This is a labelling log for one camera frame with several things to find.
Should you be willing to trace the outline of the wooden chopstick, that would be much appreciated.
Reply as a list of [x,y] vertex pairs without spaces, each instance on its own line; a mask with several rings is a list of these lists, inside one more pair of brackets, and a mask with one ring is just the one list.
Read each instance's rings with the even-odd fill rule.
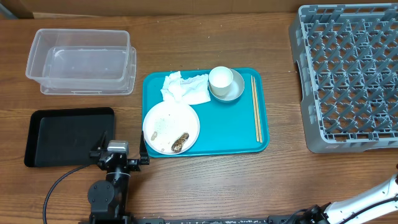
[[255,102],[255,93],[254,93],[254,82],[253,77],[251,76],[251,93],[252,93],[252,103],[253,103],[253,110],[254,110],[254,123],[255,123],[255,130],[256,130],[256,141],[259,142],[259,128],[257,122],[257,111],[256,111],[256,102]]
[[259,101],[258,101],[258,94],[257,94],[257,85],[256,85],[256,79],[253,77],[253,93],[254,93],[254,104],[256,108],[256,121],[257,121],[257,131],[258,131],[258,136],[259,136],[259,142],[263,143],[263,137],[262,137],[262,127],[261,127],[261,117],[260,117],[260,111],[259,111]]

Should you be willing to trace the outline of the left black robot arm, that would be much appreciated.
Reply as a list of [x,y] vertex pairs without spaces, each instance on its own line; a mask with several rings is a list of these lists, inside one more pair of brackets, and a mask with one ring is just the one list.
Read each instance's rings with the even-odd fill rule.
[[106,140],[104,133],[99,145],[90,150],[90,158],[106,171],[104,180],[91,185],[88,201],[91,205],[90,223],[137,223],[134,215],[126,211],[131,172],[150,162],[144,135],[141,134],[138,159],[128,158],[127,141]]

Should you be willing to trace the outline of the white paper napkin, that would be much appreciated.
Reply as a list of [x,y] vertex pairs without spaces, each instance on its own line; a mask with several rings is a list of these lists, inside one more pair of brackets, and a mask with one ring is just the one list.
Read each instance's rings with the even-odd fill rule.
[[176,101],[188,105],[199,105],[211,101],[208,90],[208,74],[183,79],[181,72],[165,77],[160,90],[164,101]]

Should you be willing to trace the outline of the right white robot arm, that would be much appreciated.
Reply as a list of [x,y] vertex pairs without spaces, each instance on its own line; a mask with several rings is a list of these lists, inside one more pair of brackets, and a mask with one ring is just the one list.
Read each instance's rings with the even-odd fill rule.
[[397,211],[397,174],[348,200],[314,206],[297,223],[357,224]]

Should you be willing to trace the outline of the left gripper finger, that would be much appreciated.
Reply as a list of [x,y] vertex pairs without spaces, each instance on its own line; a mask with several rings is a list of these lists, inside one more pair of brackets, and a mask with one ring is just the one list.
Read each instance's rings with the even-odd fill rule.
[[146,148],[146,143],[144,140],[144,133],[141,132],[140,138],[140,146],[139,146],[139,154],[140,154],[140,165],[149,165],[150,159]]
[[106,147],[106,138],[107,138],[108,132],[104,131],[100,137],[100,139],[96,142],[96,144],[93,147],[93,151],[101,151]]

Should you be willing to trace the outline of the grey shallow bowl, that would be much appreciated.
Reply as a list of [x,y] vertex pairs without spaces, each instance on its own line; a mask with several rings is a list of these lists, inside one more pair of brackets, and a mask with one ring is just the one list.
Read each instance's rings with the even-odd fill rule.
[[234,69],[231,69],[233,74],[233,81],[230,85],[229,92],[227,94],[220,96],[216,95],[215,89],[209,85],[210,93],[218,100],[223,103],[232,103],[233,101],[239,100],[239,97],[243,94],[245,89],[245,82],[242,75]]

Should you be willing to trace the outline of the white cup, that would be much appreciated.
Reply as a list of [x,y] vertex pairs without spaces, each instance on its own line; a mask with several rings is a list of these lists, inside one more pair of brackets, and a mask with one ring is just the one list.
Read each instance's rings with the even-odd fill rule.
[[209,83],[215,95],[223,96],[230,91],[233,82],[233,73],[227,67],[215,67],[209,73]]

